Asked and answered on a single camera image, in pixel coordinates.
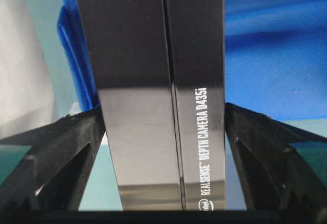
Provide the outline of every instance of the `white paper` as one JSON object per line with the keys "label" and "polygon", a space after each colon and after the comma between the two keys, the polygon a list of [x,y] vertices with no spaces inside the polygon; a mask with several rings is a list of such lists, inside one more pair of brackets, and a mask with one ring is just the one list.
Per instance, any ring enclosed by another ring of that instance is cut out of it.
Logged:
{"label": "white paper", "polygon": [[49,72],[25,0],[0,0],[0,138],[58,119]]}

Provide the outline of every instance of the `blue fabric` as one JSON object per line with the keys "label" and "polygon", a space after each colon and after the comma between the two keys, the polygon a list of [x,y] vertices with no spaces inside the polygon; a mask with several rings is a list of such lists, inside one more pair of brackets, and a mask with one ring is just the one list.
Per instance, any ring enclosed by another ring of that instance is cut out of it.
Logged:
{"label": "blue fabric", "polygon": [[76,0],[63,0],[57,23],[58,36],[65,49],[82,111],[99,105],[87,45]]}
{"label": "blue fabric", "polygon": [[327,117],[327,0],[225,0],[226,101]]}

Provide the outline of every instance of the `intel logo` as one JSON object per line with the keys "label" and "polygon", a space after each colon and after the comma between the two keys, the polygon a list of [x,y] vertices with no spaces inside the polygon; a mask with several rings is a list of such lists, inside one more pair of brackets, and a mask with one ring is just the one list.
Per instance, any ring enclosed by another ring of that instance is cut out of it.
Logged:
{"label": "intel logo", "polygon": [[213,211],[214,210],[214,204],[212,201],[207,200],[206,198],[203,198],[199,201],[199,210],[201,211]]}

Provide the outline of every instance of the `glossy black surface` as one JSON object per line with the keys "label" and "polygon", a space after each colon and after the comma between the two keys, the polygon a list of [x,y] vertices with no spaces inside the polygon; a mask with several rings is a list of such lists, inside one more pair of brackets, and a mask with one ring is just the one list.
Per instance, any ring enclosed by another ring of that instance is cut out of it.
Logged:
{"label": "glossy black surface", "polygon": [[123,210],[181,210],[162,0],[78,0]]}
{"label": "glossy black surface", "polygon": [[[223,0],[166,0],[169,43],[187,210],[203,198],[225,206]],[[205,110],[196,110],[197,88],[206,88]],[[207,112],[209,159],[200,161],[197,112]],[[211,193],[201,195],[200,165],[210,165]]]}

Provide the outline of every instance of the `teal surface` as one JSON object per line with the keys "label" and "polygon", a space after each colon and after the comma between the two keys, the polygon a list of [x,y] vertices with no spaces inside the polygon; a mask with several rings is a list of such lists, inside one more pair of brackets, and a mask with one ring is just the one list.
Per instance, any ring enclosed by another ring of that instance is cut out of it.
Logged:
{"label": "teal surface", "polygon": [[0,145],[0,185],[30,148],[30,146]]}
{"label": "teal surface", "polygon": [[327,187],[327,143],[300,142],[292,143],[292,146]]}
{"label": "teal surface", "polygon": [[78,103],[72,74],[57,34],[62,0],[25,0],[33,20],[54,87],[59,116]]}
{"label": "teal surface", "polygon": [[79,210],[122,210],[108,145],[101,145]]}

